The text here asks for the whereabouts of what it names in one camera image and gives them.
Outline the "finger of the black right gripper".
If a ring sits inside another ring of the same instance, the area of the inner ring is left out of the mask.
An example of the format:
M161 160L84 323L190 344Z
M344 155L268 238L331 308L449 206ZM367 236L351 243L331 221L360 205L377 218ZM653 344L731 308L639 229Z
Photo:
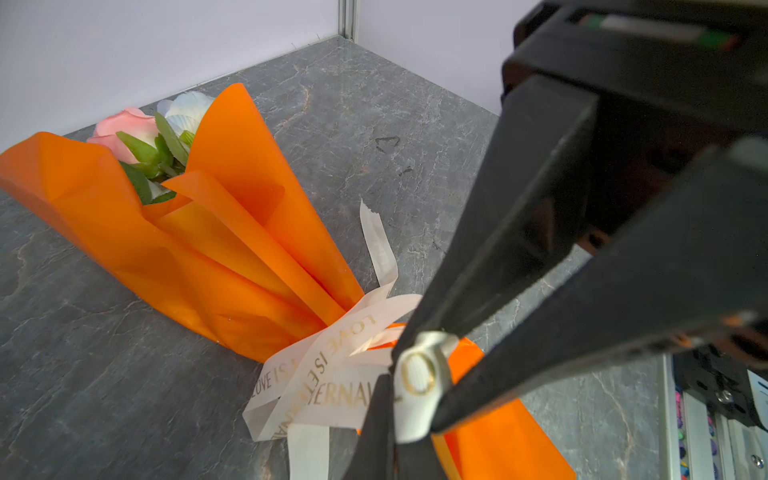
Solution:
M442 398L442 433L542 385L715 343L767 365L767 141L703 155Z
M505 98L448 251L392 357L419 334L463 337L570 252L600 97L534 75Z

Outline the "cream fake rose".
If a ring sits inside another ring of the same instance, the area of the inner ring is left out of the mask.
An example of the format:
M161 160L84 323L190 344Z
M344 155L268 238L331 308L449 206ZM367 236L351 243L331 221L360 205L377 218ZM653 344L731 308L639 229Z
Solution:
M87 142L107 147L121 162L137 164L155 155L158 135L154 117L128 107L98 122Z

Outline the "cream printed ribbon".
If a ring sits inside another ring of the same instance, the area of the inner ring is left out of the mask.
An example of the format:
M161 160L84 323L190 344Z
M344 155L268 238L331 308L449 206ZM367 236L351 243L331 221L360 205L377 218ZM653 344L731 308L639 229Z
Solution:
M360 223L378 288L331 326L270 357L243 412L254 441L287 441L292 479L328 477L330 428L361 434L380 375L393 381L395 448L432 439L438 403L453 385L449 358L459 345L453 334L423 332L392 357L404 332L397 322L422 297L390 294L398 266L381 217L362 205ZM451 457L445 441L432 441L440 463ZM446 475L458 474L453 464L442 467Z

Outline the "orange yellow wrapping paper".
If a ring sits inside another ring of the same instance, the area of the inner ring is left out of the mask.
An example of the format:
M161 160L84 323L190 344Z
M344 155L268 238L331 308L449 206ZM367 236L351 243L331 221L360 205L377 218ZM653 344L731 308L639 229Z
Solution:
M195 135L152 117L149 160L42 132L2 154L2 188L152 307L263 366L369 293L244 86Z

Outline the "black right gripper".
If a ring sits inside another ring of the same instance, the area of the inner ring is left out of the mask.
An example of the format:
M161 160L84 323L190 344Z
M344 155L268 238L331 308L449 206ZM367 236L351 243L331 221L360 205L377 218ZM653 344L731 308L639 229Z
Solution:
M762 1L542 1L503 94L541 76L599 96L586 225L611 236L705 147L767 133Z

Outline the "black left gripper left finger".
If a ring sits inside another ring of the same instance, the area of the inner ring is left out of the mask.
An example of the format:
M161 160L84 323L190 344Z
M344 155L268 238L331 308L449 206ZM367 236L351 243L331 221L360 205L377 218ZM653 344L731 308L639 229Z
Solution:
M376 381L356 450L343 479L394 478L393 381L389 374L384 374Z

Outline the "white fake rose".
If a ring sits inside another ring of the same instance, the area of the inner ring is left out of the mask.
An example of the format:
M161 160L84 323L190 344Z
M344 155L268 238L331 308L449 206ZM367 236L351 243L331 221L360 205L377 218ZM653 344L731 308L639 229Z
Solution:
M162 100L157 111L166 119L174 133L181 136L185 131L195 135L199 125L213 104L214 98L199 91L189 91L173 100Z

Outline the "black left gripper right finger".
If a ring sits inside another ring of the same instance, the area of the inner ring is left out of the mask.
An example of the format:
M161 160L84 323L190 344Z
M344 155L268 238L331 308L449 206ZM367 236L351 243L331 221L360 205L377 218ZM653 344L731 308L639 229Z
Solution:
M447 480L432 439L427 436L395 448L399 480Z

